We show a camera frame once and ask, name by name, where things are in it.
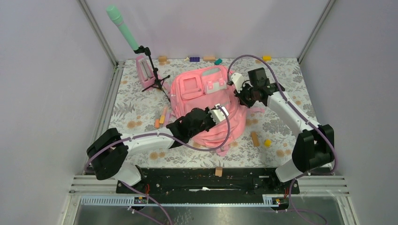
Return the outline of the pink school backpack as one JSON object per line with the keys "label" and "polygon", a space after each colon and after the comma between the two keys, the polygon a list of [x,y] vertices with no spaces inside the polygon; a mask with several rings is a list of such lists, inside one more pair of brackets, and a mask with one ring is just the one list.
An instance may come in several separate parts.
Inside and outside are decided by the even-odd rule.
{"label": "pink school backpack", "polygon": [[183,72],[175,77],[171,84],[170,100],[176,118],[185,116],[194,108],[214,108],[220,104],[229,114],[229,121],[203,131],[193,137],[193,141],[208,148],[223,146],[216,153],[224,157],[229,151],[229,144],[245,131],[246,117],[251,113],[262,113],[265,109],[248,109],[239,103],[234,95],[234,86],[227,85],[227,68],[212,66]]}

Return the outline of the mint green microphone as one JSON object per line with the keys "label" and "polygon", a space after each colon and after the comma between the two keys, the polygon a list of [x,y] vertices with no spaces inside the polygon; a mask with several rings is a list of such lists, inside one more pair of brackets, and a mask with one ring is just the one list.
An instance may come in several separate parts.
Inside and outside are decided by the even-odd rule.
{"label": "mint green microphone", "polygon": [[128,26],[124,23],[124,19],[119,9],[115,5],[109,5],[106,8],[106,13],[109,19],[115,24],[120,33],[123,35],[131,49],[133,51],[137,51],[139,49],[139,45],[137,44]]}

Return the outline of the tan wooden block rear left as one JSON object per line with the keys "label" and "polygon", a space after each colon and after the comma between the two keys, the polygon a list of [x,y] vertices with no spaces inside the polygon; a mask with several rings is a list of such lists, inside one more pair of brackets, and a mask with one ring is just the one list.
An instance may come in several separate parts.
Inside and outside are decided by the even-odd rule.
{"label": "tan wooden block rear left", "polygon": [[166,62],[167,60],[168,60],[167,57],[164,55],[158,57],[159,62]]}

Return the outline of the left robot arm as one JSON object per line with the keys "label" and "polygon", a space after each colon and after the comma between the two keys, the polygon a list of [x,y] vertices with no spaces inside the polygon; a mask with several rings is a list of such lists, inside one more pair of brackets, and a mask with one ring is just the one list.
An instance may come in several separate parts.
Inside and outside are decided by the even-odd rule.
{"label": "left robot arm", "polygon": [[96,179],[116,178],[135,193],[145,188],[145,179],[136,165],[126,162],[128,156],[157,149],[171,149],[188,142],[203,131],[225,121],[228,111],[217,105],[209,109],[194,108],[185,116],[156,131],[123,135],[116,128],[106,130],[87,149],[87,166]]}

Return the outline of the yellow block near backpack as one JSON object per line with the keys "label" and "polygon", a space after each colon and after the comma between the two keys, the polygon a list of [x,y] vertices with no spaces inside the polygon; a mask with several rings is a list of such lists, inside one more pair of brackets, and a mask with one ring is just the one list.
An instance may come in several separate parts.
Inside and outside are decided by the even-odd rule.
{"label": "yellow block near backpack", "polygon": [[270,147],[271,144],[272,144],[272,142],[269,139],[266,139],[265,142],[264,142],[264,146],[266,146],[266,147]]}

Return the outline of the teal toy block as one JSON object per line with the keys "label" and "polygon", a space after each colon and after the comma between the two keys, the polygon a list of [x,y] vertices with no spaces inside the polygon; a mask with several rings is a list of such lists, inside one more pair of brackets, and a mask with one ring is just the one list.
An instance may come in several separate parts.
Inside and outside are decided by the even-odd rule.
{"label": "teal toy block", "polygon": [[214,62],[214,64],[218,66],[218,65],[222,64],[222,62],[223,62],[222,59],[217,59],[217,60]]}

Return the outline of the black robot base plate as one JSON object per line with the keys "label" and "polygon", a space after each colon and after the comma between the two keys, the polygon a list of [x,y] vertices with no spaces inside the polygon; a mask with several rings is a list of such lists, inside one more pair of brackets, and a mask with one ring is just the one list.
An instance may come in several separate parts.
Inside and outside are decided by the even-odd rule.
{"label": "black robot base plate", "polygon": [[222,177],[215,168],[142,168],[143,179],[134,188],[150,197],[176,201],[181,199],[235,199],[252,195],[299,194],[298,183],[280,182],[274,168],[223,168]]}

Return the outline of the tan block near backpack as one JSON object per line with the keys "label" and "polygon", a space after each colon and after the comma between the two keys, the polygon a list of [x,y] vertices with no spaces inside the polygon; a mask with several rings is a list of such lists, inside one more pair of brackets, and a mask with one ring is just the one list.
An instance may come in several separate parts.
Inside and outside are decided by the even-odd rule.
{"label": "tan block near backpack", "polygon": [[255,131],[251,132],[251,138],[252,138],[252,143],[254,147],[259,147],[260,146],[260,142],[258,139],[258,135]]}

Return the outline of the wooden block on base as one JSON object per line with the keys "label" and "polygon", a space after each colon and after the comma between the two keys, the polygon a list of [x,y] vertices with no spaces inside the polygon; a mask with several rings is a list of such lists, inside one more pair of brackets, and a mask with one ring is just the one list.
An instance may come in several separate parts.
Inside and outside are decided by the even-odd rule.
{"label": "wooden block on base", "polygon": [[215,175],[216,177],[222,177],[222,172],[223,172],[223,168],[218,166],[218,167],[215,168],[215,173],[214,173],[214,175]]}

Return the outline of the long tan wooden block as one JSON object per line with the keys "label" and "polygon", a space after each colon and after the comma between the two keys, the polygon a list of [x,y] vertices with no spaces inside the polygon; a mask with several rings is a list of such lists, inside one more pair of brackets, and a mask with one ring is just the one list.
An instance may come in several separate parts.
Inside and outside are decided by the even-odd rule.
{"label": "long tan wooden block", "polygon": [[215,56],[204,56],[203,61],[214,62],[214,61],[216,61],[216,58],[215,58]]}

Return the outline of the purple toy block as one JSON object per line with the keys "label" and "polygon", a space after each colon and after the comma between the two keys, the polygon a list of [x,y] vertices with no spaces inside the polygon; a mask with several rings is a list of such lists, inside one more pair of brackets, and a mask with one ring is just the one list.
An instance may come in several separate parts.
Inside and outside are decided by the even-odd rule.
{"label": "purple toy block", "polygon": [[189,62],[200,62],[200,57],[190,57]]}

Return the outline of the black microphone tripod stand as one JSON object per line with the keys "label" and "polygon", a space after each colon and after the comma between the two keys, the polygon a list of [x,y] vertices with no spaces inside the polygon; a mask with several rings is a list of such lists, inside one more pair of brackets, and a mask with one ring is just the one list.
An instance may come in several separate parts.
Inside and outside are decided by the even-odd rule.
{"label": "black microphone tripod stand", "polygon": [[143,47],[141,45],[133,51],[134,53],[139,55],[136,58],[136,68],[139,81],[143,88],[141,91],[144,92],[149,89],[160,90],[165,94],[167,100],[170,102],[170,97],[168,93],[169,86],[165,83],[165,81],[170,78],[170,76],[168,75],[164,78],[159,77],[159,70],[153,64],[149,47]]}

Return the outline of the pink metronome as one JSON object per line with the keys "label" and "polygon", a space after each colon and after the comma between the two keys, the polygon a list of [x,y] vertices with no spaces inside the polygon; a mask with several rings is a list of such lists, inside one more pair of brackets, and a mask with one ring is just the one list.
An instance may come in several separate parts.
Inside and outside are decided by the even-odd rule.
{"label": "pink metronome", "polygon": [[160,73],[157,72],[158,78],[156,79],[152,66],[149,65],[148,61],[144,58],[143,55],[139,55],[136,58],[136,67],[138,72],[138,78],[143,88],[142,92],[150,89],[160,89],[159,85],[155,84],[155,82],[159,80],[162,89],[166,92],[167,95],[169,95],[170,85],[166,82],[166,79],[170,78],[169,75],[163,78]]}

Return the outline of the yellow toy block rear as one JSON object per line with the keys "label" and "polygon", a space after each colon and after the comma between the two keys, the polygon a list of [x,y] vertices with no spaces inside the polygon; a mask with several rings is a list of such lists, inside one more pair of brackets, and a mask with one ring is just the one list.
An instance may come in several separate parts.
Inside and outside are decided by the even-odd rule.
{"label": "yellow toy block rear", "polygon": [[272,57],[271,57],[270,55],[263,55],[263,56],[262,56],[262,60],[263,60],[263,61],[271,61],[271,60],[272,60]]}

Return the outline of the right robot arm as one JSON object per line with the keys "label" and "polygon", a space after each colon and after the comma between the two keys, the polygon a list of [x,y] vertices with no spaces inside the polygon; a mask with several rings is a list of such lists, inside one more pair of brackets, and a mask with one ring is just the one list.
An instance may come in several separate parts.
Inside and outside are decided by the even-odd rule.
{"label": "right robot arm", "polygon": [[335,160],[334,130],[330,125],[308,119],[278,82],[270,82],[264,68],[251,70],[248,75],[249,82],[245,82],[240,73],[230,76],[240,104],[252,107],[255,102],[263,103],[296,137],[291,159],[277,167],[276,176],[269,180],[270,189],[281,193],[287,188],[288,181]]}

